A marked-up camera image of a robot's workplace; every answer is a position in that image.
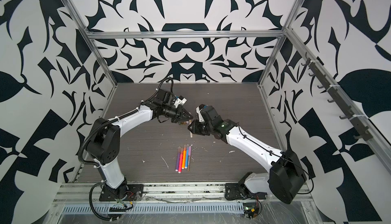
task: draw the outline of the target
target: purple marker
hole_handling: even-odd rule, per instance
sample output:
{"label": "purple marker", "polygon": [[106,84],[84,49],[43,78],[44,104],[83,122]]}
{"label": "purple marker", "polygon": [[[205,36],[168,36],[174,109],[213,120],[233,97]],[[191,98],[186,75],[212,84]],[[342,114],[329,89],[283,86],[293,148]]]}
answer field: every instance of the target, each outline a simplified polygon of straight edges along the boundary
{"label": "purple marker", "polygon": [[179,158],[181,156],[181,147],[179,146],[178,147],[178,156],[176,158],[176,168],[175,168],[175,171],[178,171],[178,166],[179,166]]}
{"label": "purple marker", "polygon": [[189,159],[187,162],[187,171],[190,171],[190,156],[192,155],[192,146],[189,146]]}

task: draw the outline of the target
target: wooden tabletop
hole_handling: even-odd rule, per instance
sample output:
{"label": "wooden tabletop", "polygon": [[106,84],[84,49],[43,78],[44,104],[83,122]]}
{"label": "wooden tabletop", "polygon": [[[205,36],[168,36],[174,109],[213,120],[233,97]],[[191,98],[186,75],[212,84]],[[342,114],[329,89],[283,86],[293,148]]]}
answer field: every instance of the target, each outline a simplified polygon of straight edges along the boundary
{"label": "wooden tabletop", "polygon": [[[148,99],[157,84],[120,83],[105,118],[134,109]],[[240,122],[240,126],[272,147],[278,148],[265,106],[255,83],[174,84],[175,95],[187,99],[184,107],[195,115],[200,104],[212,105],[222,119]],[[178,174],[175,164],[178,146],[193,144],[190,171]],[[213,136],[193,135],[187,125],[143,123],[121,138],[118,162],[128,181],[238,181],[247,172],[264,173],[265,169],[240,149]],[[86,165],[78,182],[97,182],[100,175]]]}

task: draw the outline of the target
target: marker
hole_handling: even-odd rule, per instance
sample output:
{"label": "marker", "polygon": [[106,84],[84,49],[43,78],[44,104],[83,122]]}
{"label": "marker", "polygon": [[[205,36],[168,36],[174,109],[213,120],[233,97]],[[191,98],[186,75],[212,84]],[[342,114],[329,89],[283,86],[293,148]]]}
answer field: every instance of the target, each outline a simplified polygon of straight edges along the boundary
{"label": "marker", "polygon": [[182,170],[185,168],[186,162],[186,144],[183,145]]}
{"label": "marker", "polygon": [[182,158],[183,158],[183,148],[181,148],[181,155],[179,156],[178,173],[181,173],[182,171]]}
{"label": "marker", "polygon": [[187,162],[189,158],[189,145],[186,145],[186,161],[185,161],[185,169],[187,169]]}
{"label": "marker", "polygon": [[181,146],[178,147],[178,156],[176,157],[175,171],[178,171],[178,169],[179,169],[179,158],[180,157],[181,157]]}
{"label": "marker", "polygon": [[189,162],[187,163],[187,171],[190,171],[190,156],[192,155],[192,146],[189,146]]}

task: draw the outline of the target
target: black motor housing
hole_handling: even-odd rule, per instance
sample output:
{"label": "black motor housing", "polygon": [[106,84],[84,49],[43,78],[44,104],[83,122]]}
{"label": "black motor housing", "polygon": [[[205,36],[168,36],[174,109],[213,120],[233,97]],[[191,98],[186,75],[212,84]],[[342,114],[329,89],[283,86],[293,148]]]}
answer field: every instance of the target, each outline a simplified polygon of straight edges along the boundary
{"label": "black motor housing", "polygon": [[267,181],[271,192],[282,202],[290,204],[305,183],[306,176],[296,153],[288,149],[270,168]]}

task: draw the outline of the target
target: black and white patterned wall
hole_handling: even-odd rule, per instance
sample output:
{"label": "black and white patterned wall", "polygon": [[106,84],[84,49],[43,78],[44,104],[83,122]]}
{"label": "black and white patterned wall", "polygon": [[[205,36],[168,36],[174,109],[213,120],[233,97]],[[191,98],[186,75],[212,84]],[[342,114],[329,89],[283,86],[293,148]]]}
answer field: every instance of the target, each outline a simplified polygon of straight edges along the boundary
{"label": "black and white patterned wall", "polygon": [[256,82],[276,37],[109,39],[96,44],[118,82]]}
{"label": "black and white patterned wall", "polygon": [[91,31],[281,29],[294,0],[73,0]]}
{"label": "black and white patterned wall", "polygon": [[[90,31],[276,30],[294,0],[73,0]],[[275,38],[101,40],[118,82],[258,81]]]}
{"label": "black and white patterned wall", "polygon": [[[391,0],[305,0],[293,30],[390,141]],[[284,142],[314,180],[326,223],[390,223],[391,175],[289,41],[264,83]]]}
{"label": "black and white patterned wall", "polygon": [[112,89],[60,0],[0,0],[1,223],[45,215]]}

